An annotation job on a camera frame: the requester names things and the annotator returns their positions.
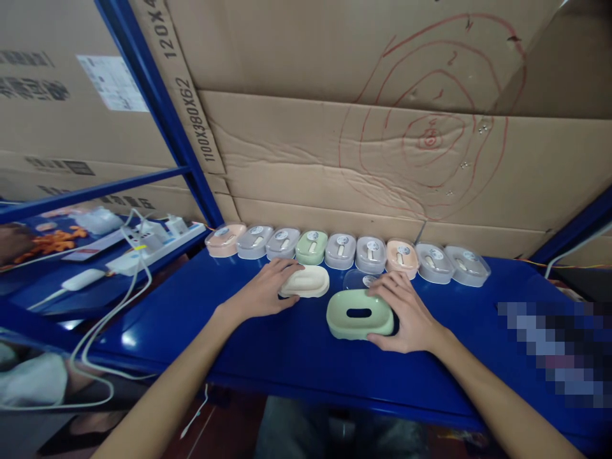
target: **right hand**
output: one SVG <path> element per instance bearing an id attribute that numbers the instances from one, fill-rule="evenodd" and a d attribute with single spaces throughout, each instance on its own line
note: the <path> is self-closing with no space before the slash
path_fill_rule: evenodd
<path id="1" fill-rule="evenodd" d="M 434 353 L 450 333 L 425 307 L 406 273 L 392 271 L 381 276 L 370 286 L 368 295 L 380 296 L 389 303 L 400 320 L 400 329 L 395 336 L 368 335 L 368 341 L 383 351 Z"/>

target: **person's leg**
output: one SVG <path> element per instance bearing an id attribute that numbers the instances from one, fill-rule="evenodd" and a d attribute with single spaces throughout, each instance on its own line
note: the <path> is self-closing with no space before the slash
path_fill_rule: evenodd
<path id="1" fill-rule="evenodd" d="M 255 459 L 323 459 L 329 434 L 327 408 L 268 397 Z"/>
<path id="2" fill-rule="evenodd" d="M 429 457 L 425 426 L 414 421 L 359 411 L 356 422 L 355 453 L 368 459 L 423 459 Z"/>

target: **pink soap dish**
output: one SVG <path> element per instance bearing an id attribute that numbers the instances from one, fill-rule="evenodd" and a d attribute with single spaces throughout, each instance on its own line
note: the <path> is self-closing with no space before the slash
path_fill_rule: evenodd
<path id="1" fill-rule="evenodd" d="M 226 223 L 206 236 L 204 242 L 210 256 L 226 258 L 238 253 L 236 243 L 247 227 L 244 223 Z"/>

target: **left hand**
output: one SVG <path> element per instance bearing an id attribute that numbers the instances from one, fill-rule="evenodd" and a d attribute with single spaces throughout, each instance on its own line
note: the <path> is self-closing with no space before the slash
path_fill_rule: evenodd
<path id="1" fill-rule="evenodd" d="M 279 299 L 281 286 L 291 274 L 303 270 L 297 260 L 275 258 L 229 300 L 219 306 L 242 323 L 252 317 L 270 316 L 293 306 L 300 297 Z"/>

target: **cardboard box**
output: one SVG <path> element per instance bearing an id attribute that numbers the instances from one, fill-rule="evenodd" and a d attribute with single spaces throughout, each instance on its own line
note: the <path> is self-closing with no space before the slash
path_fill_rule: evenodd
<path id="1" fill-rule="evenodd" d="M 612 182 L 609 37 L 594 1 L 562 3 L 131 0 L 170 91 L 151 15 L 173 24 L 243 220 L 384 238 L 427 221 L 503 257 Z"/>
<path id="2" fill-rule="evenodd" d="M 4 199 L 44 198 L 177 166 L 93 2 L 8 1 L 3 14 Z M 208 183 L 224 212 L 235 215 L 224 180 Z M 203 220 L 181 176 L 98 203 Z"/>

